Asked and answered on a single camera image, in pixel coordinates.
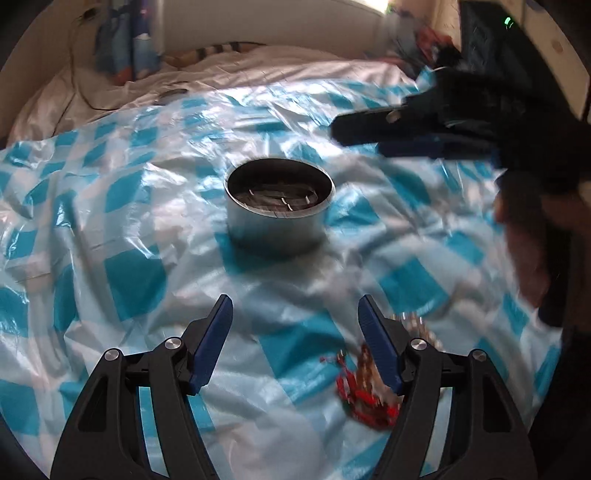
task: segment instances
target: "human hand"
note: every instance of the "human hand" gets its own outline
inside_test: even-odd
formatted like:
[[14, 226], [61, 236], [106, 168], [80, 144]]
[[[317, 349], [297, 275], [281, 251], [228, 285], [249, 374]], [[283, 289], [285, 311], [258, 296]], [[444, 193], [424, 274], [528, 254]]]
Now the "human hand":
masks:
[[[503, 188], [495, 200], [495, 220], [505, 225], [507, 248], [515, 267], [520, 293], [533, 307], [539, 307], [548, 288], [550, 278], [546, 269], [546, 251], [540, 231], [532, 231], [512, 215], [509, 196]], [[571, 262], [569, 288], [573, 301], [567, 306], [567, 322], [584, 330], [591, 330], [591, 207], [578, 193], [550, 196], [542, 195], [541, 210], [547, 220], [573, 232], [579, 240], [578, 261]]]

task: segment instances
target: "blue gripper pad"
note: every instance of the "blue gripper pad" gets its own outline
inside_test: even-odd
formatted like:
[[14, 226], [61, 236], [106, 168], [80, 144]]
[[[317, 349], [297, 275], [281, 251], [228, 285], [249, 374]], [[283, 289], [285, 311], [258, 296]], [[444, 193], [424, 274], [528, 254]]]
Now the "blue gripper pad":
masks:
[[380, 313], [376, 312], [367, 296], [361, 298], [357, 306], [359, 326], [374, 358], [382, 381], [396, 394], [402, 393], [402, 378], [398, 355], [388, 334], [380, 321]]
[[207, 385], [212, 377], [217, 358], [232, 326], [234, 307], [230, 297], [222, 295], [214, 306], [210, 317], [212, 314], [213, 318], [193, 355], [193, 375], [190, 383], [195, 393], [198, 393], [202, 386]]

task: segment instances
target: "black device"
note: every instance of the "black device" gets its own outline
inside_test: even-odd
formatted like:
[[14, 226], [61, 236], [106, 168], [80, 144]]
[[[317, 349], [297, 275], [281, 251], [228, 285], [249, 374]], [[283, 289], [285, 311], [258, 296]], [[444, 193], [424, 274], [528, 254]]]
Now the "black device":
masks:
[[591, 127], [572, 114], [540, 53], [500, 5], [459, 5], [465, 71], [435, 70], [433, 88], [407, 97], [399, 108], [338, 116], [331, 135], [345, 146], [376, 142], [386, 157], [486, 159], [529, 175], [528, 215], [545, 223], [551, 280], [539, 317], [560, 326], [571, 235], [543, 222], [539, 195], [575, 191], [589, 176]]
[[[61, 435], [51, 480], [160, 480], [151, 470], [139, 413], [138, 387], [150, 387], [156, 429], [171, 480], [217, 480], [187, 395], [212, 374], [232, 322], [222, 295], [207, 318], [191, 322], [151, 352], [107, 350], [87, 380]], [[376, 466], [375, 480], [417, 480], [433, 431], [441, 387], [453, 387], [446, 443], [429, 480], [535, 480], [533, 453], [519, 412], [484, 351], [442, 353], [384, 318], [370, 296], [359, 324], [384, 382], [404, 402]], [[20, 469], [7, 478], [44, 479], [12, 437]]]

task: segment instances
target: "can rim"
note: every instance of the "can rim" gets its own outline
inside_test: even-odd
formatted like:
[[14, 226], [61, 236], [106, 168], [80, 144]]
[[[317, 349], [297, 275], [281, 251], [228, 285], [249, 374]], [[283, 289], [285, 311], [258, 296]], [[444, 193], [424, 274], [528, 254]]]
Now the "can rim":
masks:
[[[314, 205], [313, 207], [310, 207], [310, 208], [307, 208], [304, 210], [296, 210], [295, 212], [273, 212], [270, 210], [257, 209], [257, 208], [251, 207], [249, 205], [246, 205], [245, 203], [242, 203], [239, 200], [237, 200], [234, 197], [234, 195], [232, 195], [230, 193], [230, 190], [228, 189], [228, 180], [229, 180], [230, 176], [232, 175], [232, 173], [234, 173], [234, 171], [237, 168], [242, 167], [244, 164], [246, 164], [250, 161], [256, 161], [256, 160], [289, 160], [289, 161], [296, 161], [296, 162], [308, 165], [310, 167], [313, 167], [316, 170], [318, 170], [319, 172], [323, 173], [326, 176], [326, 178], [329, 179], [330, 193], [318, 205]], [[319, 166], [314, 165], [310, 162], [307, 162], [304, 160], [298, 160], [295, 158], [279, 158], [279, 157], [251, 158], [251, 159], [241, 163], [240, 165], [234, 166], [230, 170], [228, 170], [228, 172], [226, 172], [226, 174], [224, 175], [223, 186], [224, 186], [224, 190], [226, 190], [226, 195], [228, 196], [228, 198], [230, 198], [230, 200], [233, 201], [234, 203], [236, 203], [236, 205], [238, 205], [239, 207], [241, 207], [251, 213], [254, 213], [256, 215], [261, 215], [261, 216], [270, 217], [270, 218], [283, 218], [283, 219], [305, 218], [305, 217], [316, 215], [316, 214], [320, 213], [322, 210], [326, 210], [328, 208], [328, 206], [330, 205], [330, 202], [332, 201], [332, 199], [334, 198], [334, 196], [336, 194], [335, 183], [333, 182], [332, 178], [330, 178], [330, 175], [328, 175], [328, 173], [326, 173], [326, 171], [323, 168], [320, 168]]]

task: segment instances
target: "wire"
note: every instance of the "wire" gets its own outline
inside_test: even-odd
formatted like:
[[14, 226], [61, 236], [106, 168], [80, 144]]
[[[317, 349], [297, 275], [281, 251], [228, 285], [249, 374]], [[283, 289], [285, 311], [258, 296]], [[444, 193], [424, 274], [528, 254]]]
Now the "wire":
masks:
[[61, 113], [55, 128], [53, 129], [53, 133], [51, 134], [52, 137], [56, 136], [56, 132], [57, 132], [57, 127], [59, 127], [61, 121], [64, 119], [64, 116], [66, 115], [66, 112], [70, 109], [72, 102], [74, 101], [74, 97], [76, 96], [76, 92], [72, 92], [72, 96], [70, 97], [70, 100], [68, 101], [68, 104], [66, 105], [66, 108], [64, 109], [64, 111]]
[[82, 92], [82, 88], [76, 82], [76, 72], [74, 70], [74, 42], [78, 37], [78, 32], [80, 31], [80, 26], [84, 24], [87, 20], [83, 15], [79, 16], [74, 20], [75, 25], [70, 29], [69, 40], [68, 40], [68, 52], [70, 56], [70, 80], [72, 82], [72, 87], [74, 88], [74, 93], [78, 93], [86, 106], [92, 110], [96, 110], [97, 112], [115, 112], [119, 110], [121, 107], [117, 108], [98, 108], [93, 106], [89, 101], [84, 92]]

